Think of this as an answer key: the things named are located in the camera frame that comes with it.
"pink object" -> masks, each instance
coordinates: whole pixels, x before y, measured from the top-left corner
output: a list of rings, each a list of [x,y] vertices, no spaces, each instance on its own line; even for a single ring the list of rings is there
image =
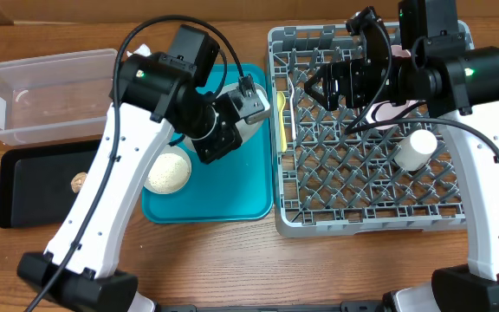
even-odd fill
[[[409,53],[408,50],[403,50],[402,46],[400,45],[393,45],[392,46],[392,55],[394,56],[401,56],[401,57],[411,57],[411,54]],[[390,120],[394,118],[396,115],[399,113],[403,112],[406,108],[409,106],[417,103],[417,101],[408,101],[406,104],[399,106],[399,107],[394,107],[392,104],[390,104],[388,101],[383,101],[379,103],[374,103],[371,109],[369,110],[369,113],[367,113],[366,120],[368,123],[374,123],[375,121],[383,121],[383,120]],[[379,108],[379,111],[376,114],[376,120],[373,120],[373,112],[375,108],[378,105],[382,105],[382,107]],[[382,127],[376,127],[379,130],[386,130],[390,129],[391,127],[394,126],[382,126]]]

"white arm casing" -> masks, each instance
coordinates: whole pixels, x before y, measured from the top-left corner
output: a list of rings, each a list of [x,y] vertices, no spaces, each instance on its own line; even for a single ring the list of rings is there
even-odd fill
[[[126,225],[133,212],[144,180],[155,159],[170,141],[174,129],[163,119],[150,120],[145,109],[123,103],[120,106],[120,143],[107,187],[81,239],[81,247],[67,265],[67,270],[81,274],[88,268],[94,278],[112,276],[119,263],[120,246]],[[114,110],[107,111],[107,124],[100,147],[95,155],[86,181],[81,188],[67,219],[49,241],[46,252],[53,254],[52,262],[59,265],[86,217],[95,193],[100,187],[113,145]],[[136,294],[129,311],[152,311],[153,303]]]
[[[474,127],[499,148],[499,101],[475,105],[473,114],[458,111],[441,116]],[[499,274],[499,163],[488,146],[475,135],[455,127],[439,126],[456,168],[467,232],[469,270],[496,281]]]

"black tray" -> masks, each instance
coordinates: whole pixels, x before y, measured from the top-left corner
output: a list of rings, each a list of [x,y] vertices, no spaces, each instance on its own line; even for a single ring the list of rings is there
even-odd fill
[[[92,165],[99,140],[10,150],[1,158],[0,227],[62,222],[75,202],[70,186]]]

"gray plastic grid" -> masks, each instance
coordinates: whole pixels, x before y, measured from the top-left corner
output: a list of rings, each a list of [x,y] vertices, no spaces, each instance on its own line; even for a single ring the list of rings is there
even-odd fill
[[[473,49],[469,27],[460,21]],[[399,24],[386,23],[392,44],[400,44]],[[381,230],[460,230],[465,216],[450,155],[436,125],[406,124],[350,136],[344,128],[359,110],[343,103],[328,112],[303,92],[305,82],[324,63],[361,57],[345,25],[277,27],[269,32],[268,76],[272,94],[289,98],[295,86],[297,141],[292,141],[289,103],[282,118],[288,150],[281,153],[279,113],[273,110],[277,157],[275,219],[286,237],[353,235]],[[276,96],[273,107],[277,107]],[[412,116],[428,115],[425,108]],[[438,139],[431,162],[407,172],[392,160],[405,136],[424,128]]]

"brown round object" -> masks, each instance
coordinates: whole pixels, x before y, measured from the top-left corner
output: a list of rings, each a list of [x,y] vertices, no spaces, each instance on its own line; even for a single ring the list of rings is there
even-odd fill
[[[77,193],[80,191],[82,186],[84,185],[84,181],[86,181],[87,173],[80,172],[75,175],[73,180],[70,182],[70,187],[72,187],[73,192]]]

